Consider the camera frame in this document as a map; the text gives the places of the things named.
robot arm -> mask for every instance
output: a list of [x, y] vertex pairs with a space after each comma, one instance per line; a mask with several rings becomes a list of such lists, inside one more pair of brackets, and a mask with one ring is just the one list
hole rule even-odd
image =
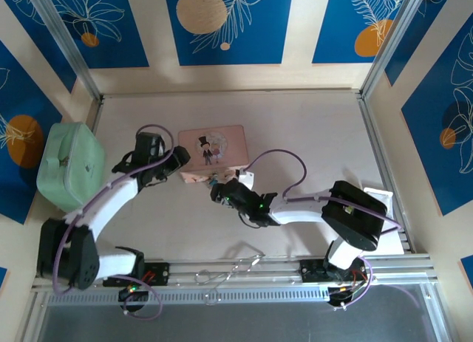
[[164, 142], [160, 135], [139, 133], [135, 150], [125, 157], [113, 169], [114, 173], [105, 186], [98, 192], [103, 195], [92, 199], [84, 207], [68, 213], [63, 219], [49, 219], [41, 228], [38, 254], [38, 274], [41, 277], [52, 275], [56, 252], [64, 233], [76, 218], [63, 249], [58, 268], [59, 281], [80, 290], [88, 288], [93, 281], [114, 275], [132, 275], [141, 278], [144, 274], [144, 255], [127, 247], [114, 247], [100, 240], [99, 236], [113, 216], [144, 188], [165, 182], [167, 177], [185, 165], [189, 160], [188, 152], [181, 146], [172, 150], [170, 157], [161, 165], [137, 172], [128, 178], [113, 183], [123, 174], [157, 163], [168, 152], [164, 151]]
[[226, 184], [215, 185], [211, 190], [211, 199], [237, 209], [259, 227], [297, 222], [328, 224], [339, 235], [326, 255], [328, 270], [348, 270], [362, 251], [376, 250], [384, 224], [384, 220], [335, 199], [354, 203], [380, 216], [387, 213], [383, 203], [345, 181], [337, 181], [330, 190], [320, 193], [284, 198], [276, 193], [260, 196], [233, 179]]

pink box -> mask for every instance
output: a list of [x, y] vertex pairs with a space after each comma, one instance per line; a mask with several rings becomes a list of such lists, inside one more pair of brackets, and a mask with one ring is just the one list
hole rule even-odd
[[242, 126], [181, 131], [179, 145], [191, 155], [191, 160], [180, 170], [186, 183], [232, 176], [235, 170], [249, 163]]

beige wall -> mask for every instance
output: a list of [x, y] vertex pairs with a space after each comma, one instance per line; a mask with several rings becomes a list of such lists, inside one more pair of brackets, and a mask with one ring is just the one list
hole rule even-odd
[[179, 66], [166, 0], [129, 0], [149, 68], [94, 69], [104, 94], [358, 88], [370, 64], [312, 65], [328, 0], [292, 0], [281, 65]]
[[448, 0], [395, 85], [391, 88], [383, 76], [369, 99], [409, 218], [411, 237], [416, 248], [433, 259], [462, 341], [473, 338], [473, 290], [460, 268], [460, 259], [473, 254], [473, 202], [440, 215], [401, 107], [472, 14], [471, 1]]
[[[82, 83], [76, 82], [72, 94], [67, 91], [4, 0], [0, 0], [0, 21], [1, 41], [62, 113], [63, 121], [85, 120], [92, 99]], [[0, 295], [2, 342], [15, 338], [35, 276], [41, 224], [55, 213], [37, 194], [24, 225], [0, 214], [0, 267], [9, 272]]]

white platform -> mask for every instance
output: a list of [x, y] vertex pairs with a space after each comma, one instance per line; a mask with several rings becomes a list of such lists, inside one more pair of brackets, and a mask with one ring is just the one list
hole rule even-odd
[[[331, 188], [338, 179], [381, 188], [375, 158], [351, 92], [226, 92], [106, 98], [97, 137], [106, 171], [135, 146], [135, 132], [158, 123], [181, 130], [241, 124], [250, 159], [271, 148], [296, 152], [309, 174], [294, 193]], [[281, 192], [302, 175], [286, 154], [270, 154], [254, 167], [258, 193]], [[222, 259], [250, 256], [323, 256], [335, 232], [323, 224], [253, 230], [237, 212], [210, 200], [203, 184], [179, 174], [140, 193], [105, 228], [103, 238], [137, 248], [149, 259]], [[377, 254], [402, 254], [398, 234], [382, 237]]]

green bag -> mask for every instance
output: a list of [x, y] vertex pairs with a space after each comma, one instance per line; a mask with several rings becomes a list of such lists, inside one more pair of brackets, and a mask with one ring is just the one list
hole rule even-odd
[[47, 138], [36, 185], [66, 213], [82, 206], [102, 186], [105, 151], [83, 123], [55, 124]]

